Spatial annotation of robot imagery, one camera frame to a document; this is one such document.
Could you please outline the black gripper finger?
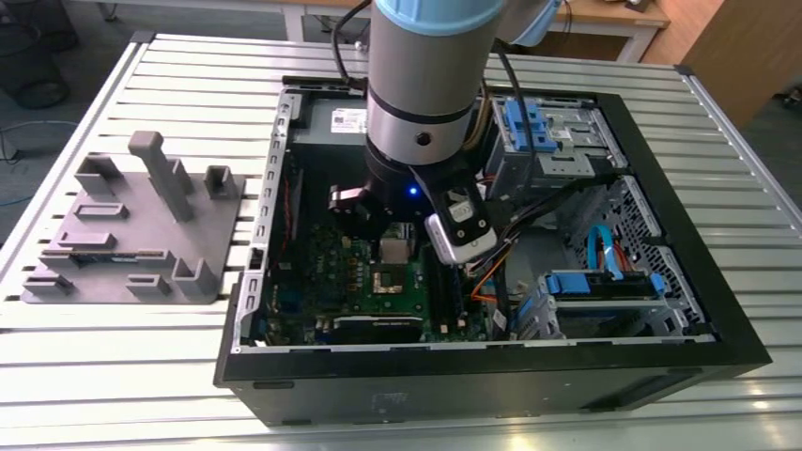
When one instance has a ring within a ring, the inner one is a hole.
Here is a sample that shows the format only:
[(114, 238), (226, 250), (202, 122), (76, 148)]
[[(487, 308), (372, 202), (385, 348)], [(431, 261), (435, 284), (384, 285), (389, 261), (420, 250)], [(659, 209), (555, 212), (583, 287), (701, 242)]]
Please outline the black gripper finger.
[(326, 209), (344, 235), (380, 234), (377, 202), (364, 186), (342, 189), (332, 185)]

